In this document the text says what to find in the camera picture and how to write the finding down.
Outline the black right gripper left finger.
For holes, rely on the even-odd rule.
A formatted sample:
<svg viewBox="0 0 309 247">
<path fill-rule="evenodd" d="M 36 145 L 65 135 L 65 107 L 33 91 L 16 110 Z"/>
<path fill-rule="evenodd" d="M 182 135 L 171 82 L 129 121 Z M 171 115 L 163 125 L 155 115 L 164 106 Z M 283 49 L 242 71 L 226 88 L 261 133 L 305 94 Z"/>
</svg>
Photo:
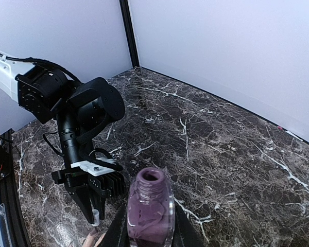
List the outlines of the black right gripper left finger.
<svg viewBox="0 0 309 247">
<path fill-rule="evenodd" d="M 104 247 L 126 247 L 128 246 L 127 233 L 127 203 L 122 204 L 109 229 L 107 230 L 102 245 Z"/>
</svg>

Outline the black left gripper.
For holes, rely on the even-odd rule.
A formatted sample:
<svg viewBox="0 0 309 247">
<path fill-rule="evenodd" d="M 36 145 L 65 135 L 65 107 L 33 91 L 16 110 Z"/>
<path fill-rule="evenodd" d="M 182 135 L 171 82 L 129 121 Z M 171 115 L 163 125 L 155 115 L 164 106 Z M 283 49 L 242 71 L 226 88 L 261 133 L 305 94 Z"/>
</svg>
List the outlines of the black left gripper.
<svg viewBox="0 0 309 247">
<path fill-rule="evenodd" d="M 79 206 L 86 220 L 93 224 L 92 205 L 94 209 L 99 211 L 99 219 L 104 220 L 106 198 L 101 197 L 93 189 L 89 190 L 88 175 L 79 167 L 61 169 L 51 173 L 55 184 L 64 185 L 65 190 Z"/>
</svg>

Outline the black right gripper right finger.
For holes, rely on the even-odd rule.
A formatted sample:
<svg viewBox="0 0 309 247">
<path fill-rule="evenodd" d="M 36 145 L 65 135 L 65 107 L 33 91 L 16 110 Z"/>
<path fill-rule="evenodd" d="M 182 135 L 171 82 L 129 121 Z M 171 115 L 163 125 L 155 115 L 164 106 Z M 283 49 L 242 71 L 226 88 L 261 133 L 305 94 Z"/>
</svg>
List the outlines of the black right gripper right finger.
<svg viewBox="0 0 309 247">
<path fill-rule="evenodd" d="M 182 207 L 177 201 L 175 201 L 174 247 L 182 246 L 203 247 L 204 244 L 187 218 Z"/>
</svg>

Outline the white nail polish brush cap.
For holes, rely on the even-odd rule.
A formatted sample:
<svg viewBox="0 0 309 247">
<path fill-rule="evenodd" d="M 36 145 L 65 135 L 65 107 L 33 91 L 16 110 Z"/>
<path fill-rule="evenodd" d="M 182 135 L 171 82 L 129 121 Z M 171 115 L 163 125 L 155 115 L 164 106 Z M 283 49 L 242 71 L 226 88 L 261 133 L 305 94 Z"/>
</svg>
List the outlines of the white nail polish brush cap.
<svg viewBox="0 0 309 247">
<path fill-rule="evenodd" d="M 94 223 L 92 224 L 93 227 L 98 227 L 100 225 L 100 212 L 97 209 L 92 210 Z"/>
</svg>

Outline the purple nail polish bottle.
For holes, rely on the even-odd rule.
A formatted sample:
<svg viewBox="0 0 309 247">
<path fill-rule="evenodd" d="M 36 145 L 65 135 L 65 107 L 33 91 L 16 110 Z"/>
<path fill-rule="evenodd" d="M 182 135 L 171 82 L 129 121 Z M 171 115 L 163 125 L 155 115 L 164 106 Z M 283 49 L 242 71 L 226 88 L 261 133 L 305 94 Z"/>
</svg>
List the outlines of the purple nail polish bottle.
<svg viewBox="0 0 309 247">
<path fill-rule="evenodd" d="M 142 169 L 130 185 L 127 233 L 130 246 L 172 246 L 175 203 L 162 170 Z"/>
</svg>

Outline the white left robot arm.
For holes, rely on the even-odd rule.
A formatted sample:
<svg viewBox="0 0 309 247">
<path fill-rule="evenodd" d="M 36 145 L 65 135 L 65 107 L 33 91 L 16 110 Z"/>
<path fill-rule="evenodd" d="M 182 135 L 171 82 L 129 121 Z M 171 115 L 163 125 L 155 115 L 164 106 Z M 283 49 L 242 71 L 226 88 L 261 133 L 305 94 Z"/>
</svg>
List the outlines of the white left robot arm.
<svg viewBox="0 0 309 247">
<path fill-rule="evenodd" d="M 64 185 L 86 220 L 98 226 L 106 198 L 125 190 L 122 166 L 108 151 L 93 146 L 108 124 L 124 117 L 121 94 L 102 77 L 82 83 L 54 62 L 1 52 L 0 89 L 41 123 L 57 122 L 61 148 L 56 153 L 65 167 L 52 178 Z"/>
</svg>

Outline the person's bare hand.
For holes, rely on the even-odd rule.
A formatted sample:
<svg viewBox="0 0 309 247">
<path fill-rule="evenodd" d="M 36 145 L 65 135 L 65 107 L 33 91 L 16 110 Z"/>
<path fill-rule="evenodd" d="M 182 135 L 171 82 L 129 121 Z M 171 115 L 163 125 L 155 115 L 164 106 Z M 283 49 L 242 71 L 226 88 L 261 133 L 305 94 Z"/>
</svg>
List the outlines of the person's bare hand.
<svg viewBox="0 0 309 247">
<path fill-rule="evenodd" d="M 85 241 L 82 244 L 82 247 L 93 247 L 99 246 L 99 244 L 104 239 L 106 233 L 99 234 L 98 229 L 94 228 L 92 231 L 87 235 Z"/>
</svg>

